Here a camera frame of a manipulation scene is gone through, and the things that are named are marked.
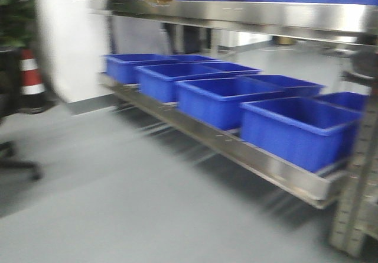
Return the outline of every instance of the shelf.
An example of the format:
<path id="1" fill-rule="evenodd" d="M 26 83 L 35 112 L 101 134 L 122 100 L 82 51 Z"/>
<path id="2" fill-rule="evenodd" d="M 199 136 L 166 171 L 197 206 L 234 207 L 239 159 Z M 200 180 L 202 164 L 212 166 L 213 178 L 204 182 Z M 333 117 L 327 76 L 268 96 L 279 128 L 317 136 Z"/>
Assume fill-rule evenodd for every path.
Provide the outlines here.
<path id="1" fill-rule="evenodd" d="M 324 209 L 339 196 L 347 177 L 344 170 L 331 170 L 321 177 L 246 143 L 230 132 L 193 119 L 176 110 L 172 104 L 162 104 L 145 96 L 137 91 L 135 85 L 122 85 L 106 74 L 100 74 L 100 82 L 120 99 L 173 126 L 317 209 Z"/>
<path id="2" fill-rule="evenodd" d="M 366 211 L 364 231 L 378 240 L 378 196 L 370 201 L 364 201 L 363 207 Z"/>
<path id="3" fill-rule="evenodd" d="M 248 31 L 351 45 L 376 45 L 378 7 L 353 4 L 112 0 L 115 15 L 213 29 Z"/>

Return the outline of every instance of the wall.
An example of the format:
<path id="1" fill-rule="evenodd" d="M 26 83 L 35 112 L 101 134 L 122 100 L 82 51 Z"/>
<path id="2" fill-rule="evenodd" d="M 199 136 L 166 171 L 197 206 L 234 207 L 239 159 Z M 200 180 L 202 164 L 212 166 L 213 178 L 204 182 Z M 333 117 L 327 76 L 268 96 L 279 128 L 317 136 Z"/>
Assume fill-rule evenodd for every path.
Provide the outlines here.
<path id="1" fill-rule="evenodd" d="M 106 17 L 88 0 L 37 0 L 39 60 L 58 95 L 77 102 L 109 93 L 97 82 L 109 53 Z"/>
<path id="2" fill-rule="evenodd" d="M 264 34 L 245 33 L 241 31 L 220 31 L 220 46 L 237 47 L 271 40 L 271 36 Z"/>

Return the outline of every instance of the blue plastic bin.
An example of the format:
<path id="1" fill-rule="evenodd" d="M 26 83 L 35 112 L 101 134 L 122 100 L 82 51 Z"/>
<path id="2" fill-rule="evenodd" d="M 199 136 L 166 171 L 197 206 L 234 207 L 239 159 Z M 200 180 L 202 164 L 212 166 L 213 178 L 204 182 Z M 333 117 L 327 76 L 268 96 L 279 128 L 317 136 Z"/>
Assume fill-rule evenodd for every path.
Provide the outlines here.
<path id="1" fill-rule="evenodd" d="M 241 138 L 310 172 L 353 148 L 361 113 L 309 98 L 244 103 Z"/>
<path id="2" fill-rule="evenodd" d="M 283 75 L 253 75 L 248 77 L 284 88 L 286 97 L 316 96 L 319 95 L 321 89 L 324 88 L 324 86 L 319 84 L 294 79 Z"/>
<path id="3" fill-rule="evenodd" d="M 334 106 L 340 106 L 354 111 L 363 111 L 367 102 L 367 96 L 350 92 L 330 93 L 315 98 L 323 102 L 331 103 Z"/>
<path id="4" fill-rule="evenodd" d="M 112 54 L 106 57 L 106 71 L 123 84 L 137 84 L 138 77 L 134 67 L 143 65 L 171 64 L 177 61 L 160 54 Z"/>
<path id="5" fill-rule="evenodd" d="M 241 102 L 272 99 L 281 89 L 245 77 L 177 82 L 178 109 L 222 130 L 240 127 Z"/>
<path id="6" fill-rule="evenodd" d="M 177 101 L 176 81 L 235 75 L 194 63 L 142 66 L 137 67 L 136 71 L 139 72 L 139 90 L 160 102 Z"/>
<path id="7" fill-rule="evenodd" d="M 182 63 L 219 61 L 218 59 L 214 59 L 214 58 L 203 56 L 203 55 L 195 55 L 195 54 L 175 54 L 175 55 L 169 55 L 169 56 Z"/>
<path id="8" fill-rule="evenodd" d="M 261 72 L 260 69 L 251 68 L 243 65 L 239 65 L 236 63 L 225 62 L 225 61 L 218 61 L 218 62 L 200 62 L 203 63 L 204 66 L 211 67 L 223 72 L 238 72 L 240 74 L 258 74 Z"/>

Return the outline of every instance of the traffic cone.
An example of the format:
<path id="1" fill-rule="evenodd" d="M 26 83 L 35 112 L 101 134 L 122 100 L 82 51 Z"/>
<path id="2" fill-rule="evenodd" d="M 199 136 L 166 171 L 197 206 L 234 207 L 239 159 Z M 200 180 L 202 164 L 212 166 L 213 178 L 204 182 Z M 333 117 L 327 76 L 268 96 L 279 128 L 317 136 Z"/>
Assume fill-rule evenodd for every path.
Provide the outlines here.
<path id="1" fill-rule="evenodd" d="M 35 114 L 46 111 L 53 104 L 46 100 L 45 87 L 38 71 L 37 63 L 30 49 L 21 53 L 21 108 L 20 112 Z"/>

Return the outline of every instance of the green leaves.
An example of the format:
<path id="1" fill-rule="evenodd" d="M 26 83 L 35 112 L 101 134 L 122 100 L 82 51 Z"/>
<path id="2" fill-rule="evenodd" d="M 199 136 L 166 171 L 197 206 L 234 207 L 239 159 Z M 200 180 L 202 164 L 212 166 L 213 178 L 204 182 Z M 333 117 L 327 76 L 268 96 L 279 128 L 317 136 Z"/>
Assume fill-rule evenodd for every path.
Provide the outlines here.
<path id="1" fill-rule="evenodd" d="M 28 30 L 35 20 L 34 0 L 0 0 L 0 46 L 25 47 L 34 34 Z"/>

